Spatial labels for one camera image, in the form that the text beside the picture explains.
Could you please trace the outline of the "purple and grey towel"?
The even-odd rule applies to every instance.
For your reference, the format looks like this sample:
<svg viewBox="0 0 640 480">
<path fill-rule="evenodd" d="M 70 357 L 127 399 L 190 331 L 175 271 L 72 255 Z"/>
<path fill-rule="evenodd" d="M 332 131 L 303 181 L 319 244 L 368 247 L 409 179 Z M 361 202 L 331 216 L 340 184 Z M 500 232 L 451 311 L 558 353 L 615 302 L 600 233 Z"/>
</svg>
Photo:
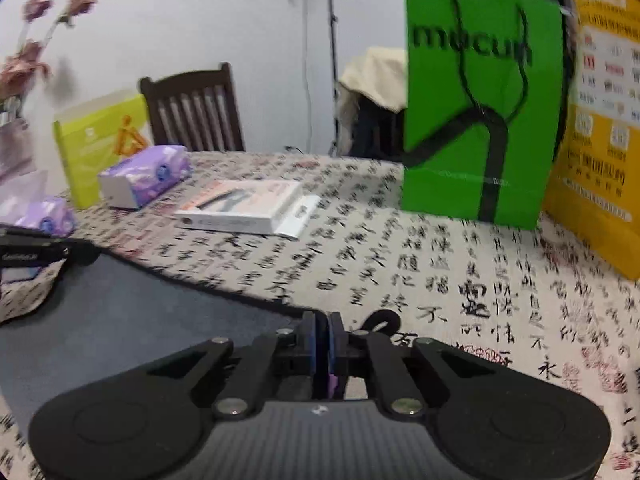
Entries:
<svg viewBox="0 0 640 480">
<path fill-rule="evenodd" d="M 1 329 L 1 393 L 25 431 L 43 403 L 223 336 L 238 346 L 299 315 L 201 292 L 100 255 L 71 266 L 36 312 Z"/>
</svg>

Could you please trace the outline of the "front tissue pack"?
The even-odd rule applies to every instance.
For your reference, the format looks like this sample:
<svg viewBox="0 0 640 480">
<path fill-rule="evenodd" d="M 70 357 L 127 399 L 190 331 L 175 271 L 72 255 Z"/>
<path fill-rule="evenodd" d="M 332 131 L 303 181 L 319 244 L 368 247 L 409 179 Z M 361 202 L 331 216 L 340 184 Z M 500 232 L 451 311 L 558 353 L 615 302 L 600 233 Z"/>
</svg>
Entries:
<svg viewBox="0 0 640 480">
<path fill-rule="evenodd" d="M 2 223 L 54 237 L 68 237 L 76 230 L 73 209 L 67 200 L 46 193 L 47 176 L 45 171 L 37 170 L 2 183 Z"/>
</svg>

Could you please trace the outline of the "tissue pack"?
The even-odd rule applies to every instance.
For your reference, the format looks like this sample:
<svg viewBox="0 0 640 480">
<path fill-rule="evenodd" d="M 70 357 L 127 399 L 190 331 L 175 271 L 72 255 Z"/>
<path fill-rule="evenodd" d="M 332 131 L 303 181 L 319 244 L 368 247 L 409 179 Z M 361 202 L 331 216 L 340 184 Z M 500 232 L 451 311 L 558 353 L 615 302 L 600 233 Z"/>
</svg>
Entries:
<svg viewBox="0 0 640 480">
<path fill-rule="evenodd" d="M 98 175 L 107 206 L 138 210 L 191 175 L 189 151 L 182 145 L 152 145 Z"/>
<path fill-rule="evenodd" d="M 2 183 L 2 223 L 54 237 L 68 237 L 76 230 L 73 209 L 67 200 L 46 193 L 47 176 L 45 171 L 37 170 Z"/>
</svg>

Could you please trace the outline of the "pink textured vase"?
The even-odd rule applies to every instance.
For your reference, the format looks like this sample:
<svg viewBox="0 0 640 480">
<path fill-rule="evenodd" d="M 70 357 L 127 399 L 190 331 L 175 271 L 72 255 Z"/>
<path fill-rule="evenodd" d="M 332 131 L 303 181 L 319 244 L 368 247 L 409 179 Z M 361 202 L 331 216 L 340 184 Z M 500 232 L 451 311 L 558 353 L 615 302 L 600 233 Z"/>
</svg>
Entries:
<svg viewBox="0 0 640 480">
<path fill-rule="evenodd" d="M 36 170 L 34 136 L 18 110 L 1 113 L 0 181 L 6 183 Z"/>
</svg>

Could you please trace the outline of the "yellow-green carton box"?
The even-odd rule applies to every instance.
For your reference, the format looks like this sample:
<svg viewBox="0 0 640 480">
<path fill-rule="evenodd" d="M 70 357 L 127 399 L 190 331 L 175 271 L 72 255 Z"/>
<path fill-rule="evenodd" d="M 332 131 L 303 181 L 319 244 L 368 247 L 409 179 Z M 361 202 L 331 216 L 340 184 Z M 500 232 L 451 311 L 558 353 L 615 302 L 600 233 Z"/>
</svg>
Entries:
<svg viewBox="0 0 640 480">
<path fill-rule="evenodd" d="M 55 115 L 53 136 L 74 206 L 100 200 L 98 174 L 153 144 L 145 98 L 120 90 Z"/>
</svg>

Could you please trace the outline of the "rear tissue pack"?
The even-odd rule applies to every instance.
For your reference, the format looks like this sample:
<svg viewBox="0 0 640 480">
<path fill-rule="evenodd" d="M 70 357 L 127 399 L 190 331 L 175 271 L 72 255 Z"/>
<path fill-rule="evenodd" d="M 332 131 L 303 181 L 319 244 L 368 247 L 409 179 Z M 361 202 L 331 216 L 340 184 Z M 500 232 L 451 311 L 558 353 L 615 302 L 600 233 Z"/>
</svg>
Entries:
<svg viewBox="0 0 640 480">
<path fill-rule="evenodd" d="M 107 206 L 138 210 L 191 175 L 189 151 L 182 145 L 152 145 L 98 175 Z"/>
</svg>

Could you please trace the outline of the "dried pink roses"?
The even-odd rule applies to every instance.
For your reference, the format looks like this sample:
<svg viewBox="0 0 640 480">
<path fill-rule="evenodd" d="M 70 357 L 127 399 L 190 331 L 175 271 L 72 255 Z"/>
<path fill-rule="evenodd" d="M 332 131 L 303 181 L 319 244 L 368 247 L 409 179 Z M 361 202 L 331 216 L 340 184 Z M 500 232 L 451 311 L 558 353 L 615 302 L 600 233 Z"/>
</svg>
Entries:
<svg viewBox="0 0 640 480">
<path fill-rule="evenodd" d="M 98 0 L 66 0 L 62 11 L 53 20 L 43 40 L 27 37 L 32 23 L 44 18 L 54 7 L 53 0 L 27 0 L 22 6 L 22 29 L 17 47 L 1 64 L 1 111 L 18 116 L 21 114 L 26 96 L 37 76 L 47 80 L 51 75 L 50 65 L 43 61 L 44 50 L 50 44 L 58 26 L 73 28 L 78 16 L 89 14 Z"/>
</svg>

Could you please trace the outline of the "dark wooden slatted chair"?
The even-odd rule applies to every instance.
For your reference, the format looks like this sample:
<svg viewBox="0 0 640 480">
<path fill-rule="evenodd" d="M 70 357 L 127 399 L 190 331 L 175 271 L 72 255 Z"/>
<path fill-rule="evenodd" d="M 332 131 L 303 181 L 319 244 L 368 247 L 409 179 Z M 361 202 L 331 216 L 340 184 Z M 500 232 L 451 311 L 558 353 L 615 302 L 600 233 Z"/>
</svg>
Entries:
<svg viewBox="0 0 640 480">
<path fill-rule="evenodd" d="M 194 70 L 138 82 L 156 145 L 180 144 L 191 152 L 242 152 L 245 143 L 232 67 Z"/>
</svg>

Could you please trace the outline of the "yellow paper bag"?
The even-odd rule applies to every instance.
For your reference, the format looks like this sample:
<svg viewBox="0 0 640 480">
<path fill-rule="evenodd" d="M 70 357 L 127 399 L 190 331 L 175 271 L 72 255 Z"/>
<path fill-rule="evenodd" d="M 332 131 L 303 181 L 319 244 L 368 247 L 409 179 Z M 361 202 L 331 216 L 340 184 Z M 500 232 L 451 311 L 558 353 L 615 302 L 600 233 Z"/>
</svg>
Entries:
<svg viewBox="0 0 640 480">
<path fill-rule="evenodd" d="M 548 215 L 639 277 L 639 0 L 572 0 L 575 71 Z"/>
</svg>

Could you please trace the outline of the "flat white product box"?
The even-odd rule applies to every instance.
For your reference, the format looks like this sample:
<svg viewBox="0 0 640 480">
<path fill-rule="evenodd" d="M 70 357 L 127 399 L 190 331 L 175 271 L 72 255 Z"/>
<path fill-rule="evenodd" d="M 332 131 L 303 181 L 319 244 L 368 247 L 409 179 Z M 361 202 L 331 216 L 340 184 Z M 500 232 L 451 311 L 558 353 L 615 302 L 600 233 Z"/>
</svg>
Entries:
<svg viewBox="0 0 640 480">
<path fill-rule="evenodd" d="M 186 229 L 297 240 L 319 202 L 293 180 L 216 180 L 175 218 Z"/>
</svg>

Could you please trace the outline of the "studio light on stand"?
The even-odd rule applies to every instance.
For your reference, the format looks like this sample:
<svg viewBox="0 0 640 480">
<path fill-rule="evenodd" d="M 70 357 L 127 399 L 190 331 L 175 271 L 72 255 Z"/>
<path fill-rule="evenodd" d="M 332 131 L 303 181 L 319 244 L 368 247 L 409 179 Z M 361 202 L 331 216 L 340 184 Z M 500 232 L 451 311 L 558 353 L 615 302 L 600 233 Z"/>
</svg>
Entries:
<svg viewBox="0 0 640 480">
<path fill-rule="evenodd" d="M 337 23 L 335 0 L 286 0 L 299 14 L 299 70 L 305 125 L 301 153 L 335 156 L 337 120 Z"/>
</svg>

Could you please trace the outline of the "dark chair under cloth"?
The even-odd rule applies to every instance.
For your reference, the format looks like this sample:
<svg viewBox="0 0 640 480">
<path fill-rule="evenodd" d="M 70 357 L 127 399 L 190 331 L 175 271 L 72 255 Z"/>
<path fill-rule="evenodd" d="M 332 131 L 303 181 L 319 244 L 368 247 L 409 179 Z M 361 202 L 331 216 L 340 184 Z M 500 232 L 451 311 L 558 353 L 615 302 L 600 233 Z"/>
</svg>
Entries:
<svg viewBox="0 0 640 480">
<path fill-rule="evenodd" d="M 350 127 L 349 157 L 399 162 L 404 152 L 405 111 L 395 113 L 358 96 Z"/>
</svg>

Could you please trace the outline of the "green paper shopping bag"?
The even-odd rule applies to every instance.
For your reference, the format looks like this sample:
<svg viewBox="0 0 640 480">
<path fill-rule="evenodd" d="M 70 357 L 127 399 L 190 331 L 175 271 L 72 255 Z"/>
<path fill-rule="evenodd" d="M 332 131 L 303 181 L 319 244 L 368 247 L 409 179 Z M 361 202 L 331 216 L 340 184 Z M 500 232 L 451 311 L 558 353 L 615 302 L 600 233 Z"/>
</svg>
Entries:
<svg viewBox="0 0 640 480">
<path fill-rule="evenodd" d="M 406 0 L 402 209 L 536 228 L 564 102 L 552 0 Z"/>
</svg>

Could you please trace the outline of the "cream cloth on chair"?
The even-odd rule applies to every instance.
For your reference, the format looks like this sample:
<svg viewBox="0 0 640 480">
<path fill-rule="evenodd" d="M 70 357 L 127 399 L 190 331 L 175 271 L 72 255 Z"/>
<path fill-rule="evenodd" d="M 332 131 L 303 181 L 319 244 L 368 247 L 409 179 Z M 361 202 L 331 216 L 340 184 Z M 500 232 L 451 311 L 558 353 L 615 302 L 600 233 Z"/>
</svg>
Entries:
<svg viewBox="0 0 640 480">
<path fill-rule="evenodd" d="M 338 83 L 349 92 L 398 113 L 407 107 L 407 67 L 405 49 L 370 47 L 346 65 Z"/>
</svg>

